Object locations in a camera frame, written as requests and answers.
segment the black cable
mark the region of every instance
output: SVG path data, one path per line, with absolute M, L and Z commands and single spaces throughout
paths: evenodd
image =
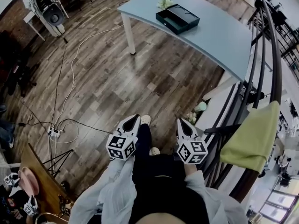
M 89 125 L 82 124 L 82 123 L 80 123 L 79 121 L 76 121 L 76 120 L 74 120 L 74 119 L 65 119 L 65 120 L 60 121 L 59 124 L 58 124 L 58 126 L 57 126 L 57 129 L 59 128 L 59 126 L 60 126 L 63 122 L 65 122 L 65 121 L 67 121 L 67 120 L 74 121 L 74 122 L 76 122 L 76 123 L 78 123 L 78 124 L 84 125 L 84 126 L 86 126 L 86 127 L 92 128 L 92 129 L 94 129 L 94 130 L 98 130 L 98 131 L 102 131 L 102 132 L 105 132 L 105 133 L 113 134 L 113 133 L 108 132 L 108 131 L 105 131 L 105 130 L 96 129 L 96 128 L 91 127 L 91 126 L 89 126 Z
M 51 122 L 48 122 L 48 121 L 42 121 L 42 122 L 37 122 L 37 123 L 34 123 L 34 124 L 29 124 L 29 121 L 27 123 L 14 123 L 15 125 L 18 125 L 20 127 L 25 127 L 26 125 L 29 125 L 29 126 L 35 126 L 35 125 L 39 125 L 39 124 L 51 124 L 53 125 L 53 123 Z
M 54 116 L 55 116 L 55 108 L 56 108 L 56 101 L 57 101 L 57 89 L 58 89 L 58 83 L 59 83 L 59 79 L 60 79 L 60 75 L 61 75 L 61 71 L 62 71 L 62 66 L 64 64 L 64 56 L 65 56 L 66 48 L 67 48 L 67 44 L 66 44 L 65 49 L 64 49 L 64 54 L 62 56 L 60 71 L 59 71 L 59 75 L 58 75 L 58 79 L 57 79 L 56 92 L 55 92 L 55 102 L 54 102 L 54 111 L 53 111 L 53 116 L 52 116 L 51 123 L 53 123 L 53 119 L 54 119 Z
M 31 109 L 29 109 L 28 108 L 28 106 L 26 106 L 19 98 L 17 98 L 15 95 L 14 95 L 14 97 L 16 98 L 16 99 L 18 99 L 19 101 L 20 101 L 20 103 L 23 105 L 23 106 L 25 106 L 31 113 L 32 113 L 32 115 L 39 121 L 39 124 L 43 127 L 43 129 L 45 130 L 45 132 L 48 134 L 48 132 L 47 132 L 47 129 L 42 125 L 42 122 L 39 120 L 39 118 L 33 113 L 33 111 L 31 110 Z
M 125 2 L 129 2 L 129 0 L 127 0 L 127 1 L 124 1 L 124 2 L 121 2 L 118 6 L 121 6 L 123 3 L 125 3 Z

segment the black box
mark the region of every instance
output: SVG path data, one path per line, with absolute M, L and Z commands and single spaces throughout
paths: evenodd
M 189 12 L 179 4 L 172 5 L 156 13 L 156 19 L 176 35 L 198 25 L 200 18 Z

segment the wooden floor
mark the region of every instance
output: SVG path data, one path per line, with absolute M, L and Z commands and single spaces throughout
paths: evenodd
M 61 112 L 72 85 L 70 64 L 78 45 L 90 35 L 119 27 L 122 19 L 116 8 L 123 1 L 126 0 L 93 0 L 91 4 L 85 0 L 81 12 L 69 13 L 70 19 L 64 22 L 64 37 L 69 43 L 58 86 L 54 120 Z M 208 1 L 235 18 L 239 18 L 246 8 L 241 0 Z M 163 153 L 171 153 L 176 142 L 176 118 L 185 116 L 205 93 L 217 85 L 223 70 L 195 49 L 149 25 L 132 20 L 132 30 L 135 56 L 128 52 L 123 28 L 93 37 L 81 46 L 73 66 L 75 88 L 60 120 L 71 118 L 113 131 L 117 122 L 129 115 L 149 114 L 152 117 L 153 145 Z M 41 63 L 35 75 L 37 86 L 25 98 L 21 99 L 18 91 L 15 95 L 41 121 L 51 121 L 65 43 L 46 32 L 43 35 L 46 42 L 36 41 L 33 50 L 39 49 L 30 60 L 31 64 Z M 8 120 L 26 122 L 29 119 L 31 112 L 18 99 L 6 96 L 5 103 Z M 67 180 L 77 194 L 94 183 L 109 162 L 104 141 L 107 134 L 78 126 L 79 135 L 74 142 L 57 144 L 57 155 L 71 148 L 75 152 L 56 178 L 59 182 Z M 59 142 L 68 142 L 77 136 L 74 125 L 68 125 L 65 130 Z M 15 137 L 15 161 L 20 160 L 27 142 L 32 144 L 42 161 L 49 159 L 48 138 L 41 125 L 17 127 Z M 54 142 L 51 146 L 54 153 Z

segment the blue jeans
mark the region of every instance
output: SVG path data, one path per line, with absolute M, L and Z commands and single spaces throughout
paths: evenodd
M 14 140 L 14 124 L 0 119 L 0 145 L 3 149 L 9 149 L 9 144 Z

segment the glass window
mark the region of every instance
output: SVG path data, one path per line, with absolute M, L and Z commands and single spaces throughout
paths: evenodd
M 265 204 L 260 210 L 260 213 L 280 222 L 284 218 L 286 210 Z
M 277 182 L 274 190 L 288 193 L 288 194 L 293 194 L 293 195 L 298 195 L 299 193 L 299 179 L 291 179 L 290 184 L 288 187 L 282 187 L 279 185 L 279 182 Z
M 275 193 L 275 192 L 272 192 L 268 198 L 269 202 L 279 205 L 279 206 L 282 206 L 282 207 L 285 207 L 285 208 L 290 208 L 290 206 L 294 200 L 295 200 L 295 197 L 293 197 L 293 196 L 288 196 L 288 195 Z
M 266 217 L 263 217 L 263 218 L 260 220 L 259 223 L 260 223 L 260 224 L 277 224 L 277 222 L 273 222 L 273 221 L 269 220 L 269 219 L 266 218 Z

